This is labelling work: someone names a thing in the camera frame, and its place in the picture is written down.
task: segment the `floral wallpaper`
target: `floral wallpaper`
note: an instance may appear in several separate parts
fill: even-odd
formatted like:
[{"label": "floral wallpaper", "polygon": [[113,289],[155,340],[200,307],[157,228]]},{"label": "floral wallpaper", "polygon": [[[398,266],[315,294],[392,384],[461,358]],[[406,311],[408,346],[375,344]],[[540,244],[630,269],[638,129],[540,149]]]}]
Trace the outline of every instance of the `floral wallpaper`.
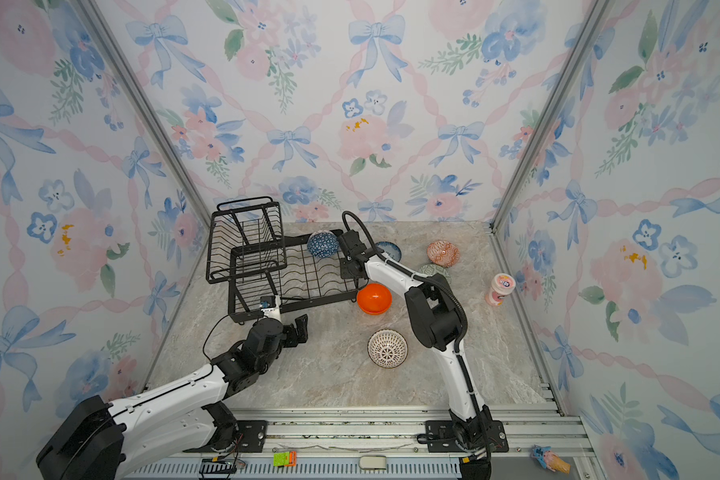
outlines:
[{"label": "floral wallpaper", "polygon": [[209,208],[394,221],[493,217],[590,1],[98,6]]},{"label": "floral wallpaper", "polygon": [[141,390],[205,235],[72,7],[0,0],[0,479]]},{"label": "floral wallpaper", "polygon": [[617,0],[586,55],[504,250],[608,478],[720,478],[720,2]]}]

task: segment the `dish rack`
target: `dish rack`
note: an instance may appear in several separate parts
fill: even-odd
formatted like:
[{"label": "dish rack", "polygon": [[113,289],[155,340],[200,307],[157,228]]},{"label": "dish rack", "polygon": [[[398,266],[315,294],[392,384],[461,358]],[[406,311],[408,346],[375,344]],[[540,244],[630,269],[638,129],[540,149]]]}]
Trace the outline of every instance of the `dish rack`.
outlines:
[{"label": "dish rack", "polygon": [[262,318],[262,296],[280,295],[280,312],[285,313],[354,302],[367,283],[351,278],[341,251],[315,258],[306,248],[309,234],[285,236],[280,203],[272,197],[233,200],[216,209],[211,217],[206,280],[229,283],[227,312],[235,322]]}]

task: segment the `black wire basket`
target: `black wire basket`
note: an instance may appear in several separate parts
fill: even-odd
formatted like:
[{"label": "black wire basket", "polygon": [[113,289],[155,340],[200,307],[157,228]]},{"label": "black wire basket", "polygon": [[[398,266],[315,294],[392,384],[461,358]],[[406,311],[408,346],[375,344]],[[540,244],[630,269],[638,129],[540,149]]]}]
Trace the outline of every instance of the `black wire basket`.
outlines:
[{"label": "black wire basket", "polygon": [[271,197],[225,202],[217,210],[211,218],[206,280],[229,283],[227,312],[235,322],[261,318],[262,296],[280,295],[285,313],[355,301],[367,283],[348,274],[341,251],[315,258],[307,251],[309,234],[285,236],[280,204]]}]

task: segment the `gray floor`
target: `gray floor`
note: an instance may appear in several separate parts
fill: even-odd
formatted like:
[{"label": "gray floor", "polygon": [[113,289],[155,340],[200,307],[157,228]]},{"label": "gray floor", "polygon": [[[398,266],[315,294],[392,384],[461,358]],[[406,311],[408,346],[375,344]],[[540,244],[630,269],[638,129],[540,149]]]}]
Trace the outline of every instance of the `gray floor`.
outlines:
[{"label": "gray floor", "polygon": [[[298,235],[339,228],[338,224],[286,224],[285,233]],[[461,250],[461,261],[449,269],[453,292],[464,305],[469,331],[464,341],[475,384],[490,404],[543,402],[540,379],[528,344],[511,305],[489,306],[484,300],[490,279],[499,272],[484,224],[480,222],[397,222],[370,224],[374,240],[388,240],[402,249],[402,263],[417,269],[428,263],[426,247],[450,240]],[[227,309],[225,283],[205,281],[205,262],[192,279],[169,338],[148,380],[161,385],[192,372],[206,362],[201,347],[213,324]],[[361,312],[355,303],[339,302],[284,315],[288,323],[309,314],[309,341],[286,349],[275,365],[249,389],[229,398],[230,407],[297,408],[334,406],[436,406],[448,397],[431,353],[411,332],[404,301],[379,316]],[[210,340],[213,358],[246,337],[250,322],[240,326],[223,320]],[[408,358],[386,370],[368,358],[368,339],[380,329],[399,331],[408,341]]]}]

